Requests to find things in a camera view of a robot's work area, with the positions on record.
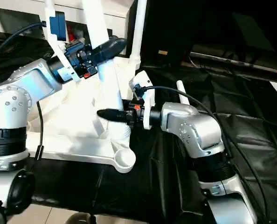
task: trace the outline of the white bracket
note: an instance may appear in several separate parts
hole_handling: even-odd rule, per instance
[[[132,80],[130,80],[129,85],[133,89],[135,85],[139,84],[141,87],[147,87],[147,86],[153,86],[151,80],[149,79],[147,73],[145,71],[141,71],[138,73]],[[143,124],[144,124],[144,129],[150,130],[151,125],[150,125],[150,111],[151,107],[155,106],[155,90],[148,90],[144,93],[143,95],[143,100],[144,100],[144,119],[143,119]]]
[[[63,64],[64,68],[61,69],[61,77],[64,81],[68,81],[69,79],[73,78],[75,82],[79,82],[81,79],[78,77],[77,73],[74,71],[73,67],[71,66],[70,62],[64,55],[64,49],[58,44],[57,35],[51,34],[50,31],[50,17],[55,17],[55,5],[53,0],[46,0],[45,1],[45,17],[46,17],[46,29],[47,29],[47,41],[50,44],[51,48],[53,49],[55,55],[60,59],[61,63]]]

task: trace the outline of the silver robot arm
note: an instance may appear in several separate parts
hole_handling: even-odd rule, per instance
[[[192,158],[201,191],[207,198],[204,205],[211,213],[209,217],[213,216],[218,224],[256,224],[255,211],[226,157],[218,122],[191,105],[166,102],[158,110],[141,89],[151,85],[146,73],[137,74],[130,81],[136,98],[124,103],[125,111],[105,109],[97,114],[130,127],[160,126],[164,132],[178,136]]]
[[[257,217],[239,176],[228,164],[214,118],[190,105],[164,103],[161,129],[177,135],[193,159],[199,184],[218,224],[255,224]]]
[[[65,56],[79,78],[89,78],[97,73],[98,63],[113,58],[125,46],[126,40],[117,37],[95,49],[74,41],[66,45]],[[29,156],[28,112],[70,80],[71,71],[55,56],[20,67],[0,83],[0,223],[6,222],[6,216],[23,212],[30,205],[35,189],[34,175],[24,169]]]

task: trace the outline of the black plastic sheet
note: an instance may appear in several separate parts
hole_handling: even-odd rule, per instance
[[[31,38],[17,41],[11,54],[1,55],[0,74],[10,74],[23,63],[52,52],[44,41]],[[144,69],[153,85],[176,88],[176,81],[181,79],[188,94],[217,113],[223,124],[230,126],[239,146],[263,180],[272,221],[277,223],[277,92],[271,84],[184,67],[171,69],[145,65]],[[179,97],[156,91],[157,104],[165,101],[178,102]],[[137,160],[127,174],[120,174],[109,165],[41,160],[34,171],[34,203],[155,224],[203,223],[201,201],[204,197],[177,137],[159,128],[135,129],[130,144]],[[262,200],[246,163],[233,146],[230,148],[239,169]]]

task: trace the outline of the floor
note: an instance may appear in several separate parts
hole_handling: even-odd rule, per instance
[[[8,224],[65,224],[76,211],[51,208],[32,204],[20,215],[10,219]],[[97,224],[146,224],[139,221],[96,215]]]

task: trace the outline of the white tube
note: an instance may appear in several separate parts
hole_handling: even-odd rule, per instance
[[[55,8],[54,0],[45,0],[45,7],[54,9]]]
[[[184,89],[183,82],[182,82],[181,80],[178,80],[178,81],[176,82],[176,84],[177,84],[177,89],[178,89],[178,90],[180,90],[181,92],[186,93],[186,92],[185,92],[185,89]],[[180,103],[189,105],[189,100],[188,100],[187,97],[182,96],[182,95],[179,94],[179,98],[180,98]]]
[[[83,10],[88,27],[92,48],[109,40],[103,9],[100,0],[83,0]],[[107,107],[123,110],[121,93],[113,60],[108,60],[97,66],[99,79],[106,90],[104,92]]]
[[[140,67],[140,49],[142,46],[145,13],[146,13],[147,0],[138,0],[137,15],[135,19],[132,52],[130,61],[137,65],[136,70]]]

